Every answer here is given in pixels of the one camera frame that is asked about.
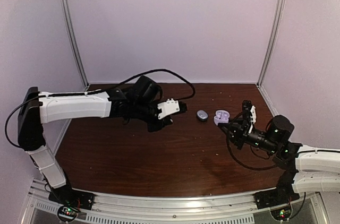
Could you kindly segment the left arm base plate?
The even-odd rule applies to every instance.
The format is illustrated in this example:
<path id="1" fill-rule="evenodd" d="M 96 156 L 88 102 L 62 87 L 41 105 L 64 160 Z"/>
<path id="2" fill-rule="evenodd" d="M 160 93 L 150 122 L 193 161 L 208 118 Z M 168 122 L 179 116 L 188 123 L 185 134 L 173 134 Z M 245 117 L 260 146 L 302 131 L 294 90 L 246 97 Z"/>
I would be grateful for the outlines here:
<path id="1" fill-rule="evenodd" d="M 76 209 L 91 210 L 94 203 L 95 195 L 89 192 L 78 191 L 74 189 L 53 189 L 48 196 L 50 201 L 71 206 Z"/>

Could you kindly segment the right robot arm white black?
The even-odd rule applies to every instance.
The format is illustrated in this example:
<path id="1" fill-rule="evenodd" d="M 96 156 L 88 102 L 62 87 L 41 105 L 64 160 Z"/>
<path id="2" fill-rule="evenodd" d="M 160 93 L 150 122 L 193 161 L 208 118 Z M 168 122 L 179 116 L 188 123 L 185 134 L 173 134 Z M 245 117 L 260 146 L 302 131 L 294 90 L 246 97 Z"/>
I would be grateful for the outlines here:
<path id="1" fill-rule="evenodd" d="M 260 149 L 271 157 L 272 168 L 285 171 L 272 193 L 276 203 L 284 203 L 293 193 L 339 191 L 339 150 L 291 142 L 294 125 L 285 116 L 272 118 L 265 131 L 256 129 L 246 114 L 217 126 L 228 145 L 242 149 L 248 144 Z"/>

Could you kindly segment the grey-purple earbud charging case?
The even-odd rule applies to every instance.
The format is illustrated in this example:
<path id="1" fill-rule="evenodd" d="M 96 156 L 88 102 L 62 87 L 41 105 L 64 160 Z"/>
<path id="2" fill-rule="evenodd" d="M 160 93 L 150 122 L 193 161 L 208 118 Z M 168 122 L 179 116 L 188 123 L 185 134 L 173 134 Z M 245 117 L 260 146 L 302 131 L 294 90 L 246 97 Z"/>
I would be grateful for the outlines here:
<path id="1" fill-rule="evenodd" d="M 209 115 L 204 111 L 204 110 L 198 110 L 197 111 L 197 119 L 202 121 L 202 122 L 205 122 L 207 121 L 209 118 Z"/>

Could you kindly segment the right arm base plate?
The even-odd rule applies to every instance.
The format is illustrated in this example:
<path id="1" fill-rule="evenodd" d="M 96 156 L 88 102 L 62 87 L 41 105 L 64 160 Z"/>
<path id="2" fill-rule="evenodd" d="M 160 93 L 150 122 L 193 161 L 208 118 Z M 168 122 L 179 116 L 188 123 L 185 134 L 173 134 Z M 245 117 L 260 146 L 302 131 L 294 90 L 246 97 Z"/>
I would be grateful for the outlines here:
<path id="1" fill-rule="evenodd" d="M 275 188 L 267 191 L 260 191 L 254 194 L 257 209 L 272 208 L 274 206 L 288 204 L 295 201 L 300 195 L 284 188 Z"/>

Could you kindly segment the round lilac earbud case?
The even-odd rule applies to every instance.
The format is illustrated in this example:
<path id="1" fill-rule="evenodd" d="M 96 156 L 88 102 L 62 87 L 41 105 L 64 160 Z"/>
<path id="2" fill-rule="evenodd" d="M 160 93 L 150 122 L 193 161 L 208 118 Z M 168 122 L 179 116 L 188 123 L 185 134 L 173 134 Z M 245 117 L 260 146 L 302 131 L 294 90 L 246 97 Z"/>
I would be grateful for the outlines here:
<path id="1" fill-rule="evenodd" d="M 215 112 L 215 115 L 214 115 L 214 123 L 215 123 L 216 126 L 218 126 L 219 123 L 223 123 L 223 124 L 229 123 L 230 114 L 229 114 L 229 119 L 224 120 L 224 119 L 222 118 L 223 113 L 229 113 L 229 112 L 226 111 L 226 110 L 217 110 L 217 111 Z"/>

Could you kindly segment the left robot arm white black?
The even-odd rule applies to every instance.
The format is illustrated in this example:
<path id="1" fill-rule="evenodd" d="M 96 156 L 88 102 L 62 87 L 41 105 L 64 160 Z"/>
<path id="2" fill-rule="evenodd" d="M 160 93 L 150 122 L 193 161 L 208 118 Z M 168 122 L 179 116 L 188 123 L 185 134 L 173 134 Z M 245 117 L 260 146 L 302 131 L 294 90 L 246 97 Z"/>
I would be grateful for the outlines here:
<path id="1" fill-rule="evenodd" d="M 50 94 L 32 87 L 18 114 L 18 146 L 37 165 L 56 197 L 71 205 L 76 192 L 45 141 L 43 124 L 88 117 L 123 118 L 142 120 L 149 132 L 159 131 L 180 111 L 177 100 L 157 101 L 155 97 L 161 93 L 160 86 L 144 75 L 127 89 Z"/>

